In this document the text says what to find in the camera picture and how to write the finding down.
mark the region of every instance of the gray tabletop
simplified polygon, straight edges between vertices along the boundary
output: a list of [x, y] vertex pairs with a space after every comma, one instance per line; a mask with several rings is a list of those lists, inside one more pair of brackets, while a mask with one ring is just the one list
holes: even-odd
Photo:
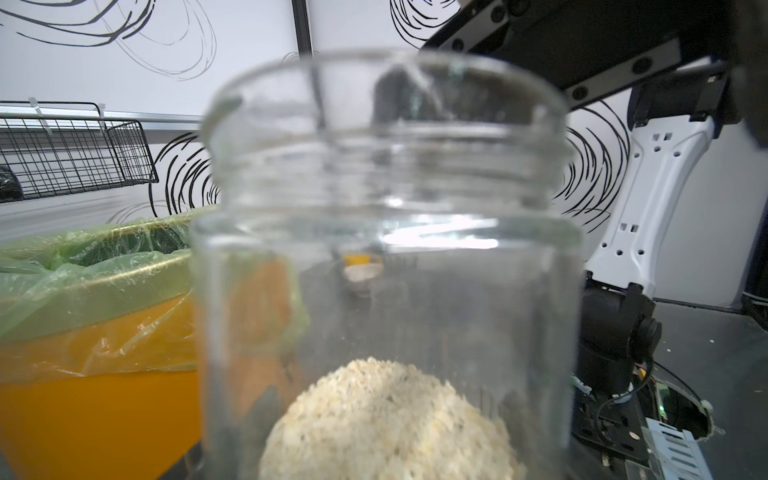
[[712, 476], [768, 478], [768, 333], [748, 316], [687, 306], [658, 303], [654, 316], [664, 325], [655, 359], [712, 403], [722, 429], [700, 444]]

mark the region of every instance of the black wire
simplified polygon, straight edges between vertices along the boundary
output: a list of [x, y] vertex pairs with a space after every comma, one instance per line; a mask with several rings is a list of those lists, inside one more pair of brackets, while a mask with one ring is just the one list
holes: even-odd
[[650, 396], [654, 398], [654, 415], [655, 420], [658, 420], [659, 422], [664, 421], [664, 419], [661, 418], [661, 404], [659, 403], [659, 382], [656, 381], [656, 379], [652, 379], [654, 381], [654, 389], [652, 392], [650, 392]]
[[598, 410], [594, 414], [594, 430], [604, 442], [612, 444], [613, 440], [609, 439], [600, 428], [600, 412], [602, 412], [605, 406], [609, 403], [615, 403], [618, 400], [626, 399], [627, 397], [631, 397], [632, 395], [640, 392], [648, 384], [648, 382], [650, 382], [650, 376], [654, 372], [654, 359], [648, 359], [645, 364], [645, 376], [643, 377], [643, 381], [640, 382], [640, 385], [638, 385], [636, 389], [628, 390], [618, 397], [610, 397], [608, 400], [600, 404]]
[[674, 396], [674, 425], [673, 427], [677, 427], [677, 419], [680, 418], [680, 397], [682, 395], [675, 395]]
[[651, 382], [653, 382], [653, 385], [648, 386], [648, 388], [645, 389], [645, 392], [643, 392], [643, 395], [645, 395], [650, 400], [650, 407], [653, 409], [652, 411], [654, 414], [654, 420], [661, 420], [661, 415], [659, 413], [659, 402], [656, 399], [656, 388], [657, 388], [656, 379], [650, 379], [650, 380]]
[[674, 377], [674, 378], [675, 378], [675, 379], [676, 379], [678, 382], [680, 382], [681, 384], [683, 384], [683, 386], [684, 386], [685, 388], [687, 388], [687, 389], [688, 389], [688, 391], [689, 391], [689, 392], [690, 392], [690, 393], [691, 393], [691, 394], [692, 394], [694, 397], [696, 397], [696, 400], [698, 400], [698, 401], [699, 401], [699, 403], [701, 403], [701, 402], [702, 402], [702, 400], [701, 400], [701, 397], [699, 397], [699, 394], [698, 394], [698, 393], [696, 393], [696, 390], [692, 389], [692, 388], [691, 388], [691, 387], [690, 387], [690, 386], [689, 386], [687, 383], [685, 383], [685, 380], [683, 380], [682, 378], [680, 378], [679, 376], [677, 376], [677, 374], [675, 374], [675, 372], [673, 372], [672, 370], [668, 369], [666, 366], [663, 366], [663, 365], [661, 365], [660, 363], [657, 363], [657, 364], [656, 364], [656, 366], [657, 366], [657, 367], [659, 367], [659, 368], [661, 368], [663, 371], [665, 371], [665, 372], [669, 373], [670, 375], [672, 375], [672, 376], [673, 376], [673, 377]]

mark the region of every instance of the clear glass jar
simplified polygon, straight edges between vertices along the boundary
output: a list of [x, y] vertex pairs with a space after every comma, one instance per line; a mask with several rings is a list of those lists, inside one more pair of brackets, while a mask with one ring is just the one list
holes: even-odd
[[[193, 228], [208, 478], [561, 478], [582, 283], [581, 232], [549, 210], [566, 111], [528, 72], [436, 53], [322, 55], [218, 93], [223, 200]], [[297, 400], [370, 357], [397, 363]], [[382, 369], [442, 383], [412, 395]], [[487, 419], [476, 440], [444, 404]], [[470, 472], [488, 425], [511, 474]]]

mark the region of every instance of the wire basket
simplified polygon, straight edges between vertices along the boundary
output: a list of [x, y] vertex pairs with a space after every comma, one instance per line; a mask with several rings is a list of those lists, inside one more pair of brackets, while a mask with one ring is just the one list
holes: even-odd
[[156, 183], [141, 123], [128, 119], [0, 114], [0, 203]]

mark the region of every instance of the rice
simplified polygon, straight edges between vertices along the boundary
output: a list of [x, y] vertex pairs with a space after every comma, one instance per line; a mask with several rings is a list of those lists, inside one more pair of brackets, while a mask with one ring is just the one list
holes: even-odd
[[355, 360], [302, 393], [274, 426], [262, 480], [522, 480], [500, 420], [413, 365]]

